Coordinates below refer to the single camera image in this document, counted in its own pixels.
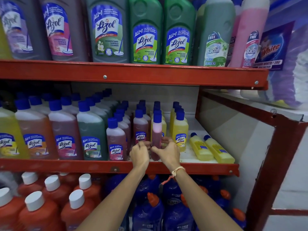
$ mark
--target lizol label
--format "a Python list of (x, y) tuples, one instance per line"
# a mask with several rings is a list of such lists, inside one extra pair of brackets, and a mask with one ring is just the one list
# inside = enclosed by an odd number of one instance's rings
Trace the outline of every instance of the lizol label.
[(261, 51), (253, 67), (282, 70), (290, 42), (294, 22), (264, 32), (261, 37)]
[(147, 134), (143, 131), (137, 131), (136, 132), (136, 144), (141, 140), (147, 141)]
[(49, 154), (44, 136), (40, 134), (25, 134), (23, 138), (33, 158)]
[(75, 140), (72, 136), (56, 135), (56, 144), (60, 157), (74, 157), (76, 154)]
[(186, 143), (186, 134), (177, 134), (175, 136), (175, 143), (179, 146), (179, 147), (185, 147), (185, 143)]
[(154, 63), (157, 60), (157, 29), (150, 24), (139, 24), (133, 29), (134, 62)]
[(212, 32), (206, 42), (204, 66), (224, 67), (228, 49), (229, 44), (220, 37), (219, 32)]
[(102, 57), (122, 57), (123, 23), (121, 12), (111, 5), (97, 5), (91, 10), (95, 54)]
[(110, 160), (123, 160), (123, 147), (122, 145), (110, 144), (109, 145)]
[(250, 68), (253, 66), (256, 60), (256, 56), (258, 54), (259, 43), (260, 43), (259, 32), (253, 31), (249, 35), (246, 43), (246, 48), (241, 63), (242, 68)]
[(83, 150), (87, 157), (101, 158), (100, 141), (98, 138), (85, 136), (81, 138)]
[(228, 55), (227, 55), (227, 59), (226, 59), (226, 67), (229, 65), (229, 63), (231, 62), (231, 58), (232, 58), (232, 54), (233, 54), (233, 48), (234, 48), (234, 44), (235, 44), (235, 40), (236, 40), (236, 36), (232, 36), (231, 40), (230, 40), (230, 45), (229, 45), (229, 50), (228, 50)]
[(195, 142), (195, 144), (196, 144), (198, 150), (207, 149), (205, 143), (203, 143), (202, 141), (197, 141), (197, 142)]
[(186, 64), (190, 33), (182, 27), (174, 27), (167, 32), (166, 63)]
[(78, 228), (78, 226), (79, 225), (70, 225), (70, 226), (68, 226), (67, 231), (74, 231)]
[(2, 156), (19, 155), (14, 136), (6, 133), (0, 133), (0, 153)]
[(11, 51), (13, 53), (32, 53), (33, 48), (26, 19), (21, 8), (12, 1), (0, 0), (0, 16)]
[(55, 4), (42, 6), (50, 50), (53, 55), (71, 56), (73, 48), (65, 10)]

